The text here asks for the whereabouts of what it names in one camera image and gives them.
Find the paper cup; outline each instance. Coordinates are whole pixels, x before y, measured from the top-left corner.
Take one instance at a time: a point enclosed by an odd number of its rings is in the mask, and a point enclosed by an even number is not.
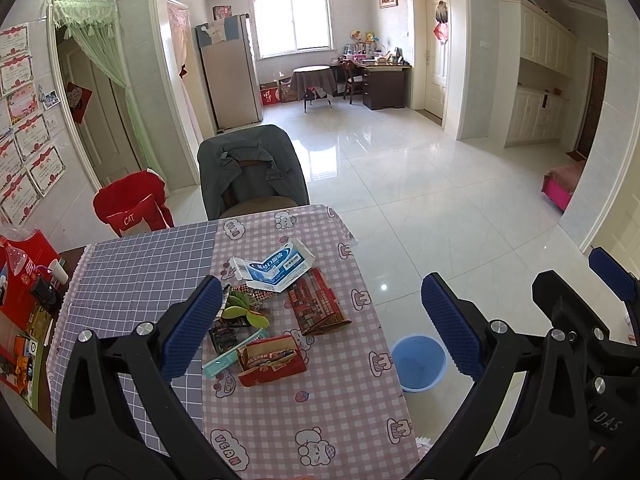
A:
[[[49,272],[60,282],[60,285],[64,285],[69,279],[65,269],[62,268],[60,262],[57,260],[51,261],[49,264]]]

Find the pink tablecloth with bear print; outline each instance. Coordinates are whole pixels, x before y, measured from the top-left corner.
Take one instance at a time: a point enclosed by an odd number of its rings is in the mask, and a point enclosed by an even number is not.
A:
[[[235,367],[203,378],[204,433],[245,479],[402,479],[418,452],[398,375],[354,256],[353,237],[321,205],[219,220],[211,273],[237,284],[229,258],[261,261],[297,237],[352,323],[303,337],[286,293],[265,301],[270,335],[292,334],[305,355],[303,374],[245,388]],[[202,362],[216,356],[207,339]]]

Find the pink curtain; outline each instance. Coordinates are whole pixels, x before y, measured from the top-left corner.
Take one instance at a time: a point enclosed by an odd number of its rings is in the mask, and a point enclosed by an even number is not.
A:
[[[198,118],[196,117],[196,113],[193,110],[193,105],[191,105],[191,99],[189,99],[189,93],[187,92],[187,87],[184,85],[184,76],[187,71],[185,70],[185,63],[187,62],[187,37],[188,34],[191,34],[191,22],[189,20],[189,11],[187,9],[183,9],[178,7],[171,2],[166,3],[167,10],[169,13],[169,26],[171,27],[171,38],[174,42],[174,54],[175,54],[175,62],[178,65],[178,70],[180,72],[180,79],[182,81],[182,92],[184,93],[184,98],[187,101],[187,108],[189,110],[189,118],[191,120],[191,125],[193,126],[193,130],[196,134],[196,138],[198,142],[203,141],[202,132],[200,131],[200,125],[198,124]]]

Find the blue gripper pad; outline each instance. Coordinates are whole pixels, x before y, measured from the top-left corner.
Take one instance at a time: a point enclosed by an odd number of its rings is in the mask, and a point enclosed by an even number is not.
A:
[[[478,382],[484,373],[482,343],[456,306],[455,296],[445,290],[433,274],[422,280],[421,294],[422,306],[433,321],[456,367],[460,373]]]
[[[638,294],[636,284],[628,272],[607,253],[598,247],[589,254],[589,266],[613,291],[620,301],[634,303]]]
[[[165,381],[182,377],[222,307],[222,286],[213,277],[193,300],[162,346],[160,373]]]

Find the pink bed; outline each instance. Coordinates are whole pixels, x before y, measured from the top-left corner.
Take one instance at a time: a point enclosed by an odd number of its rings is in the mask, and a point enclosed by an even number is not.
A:
[[[553,168],[545,175],[542,192],[562,211],[569,205],[569,200],[574,195],[586,163],[586,160],[581,160],[567,166]]]

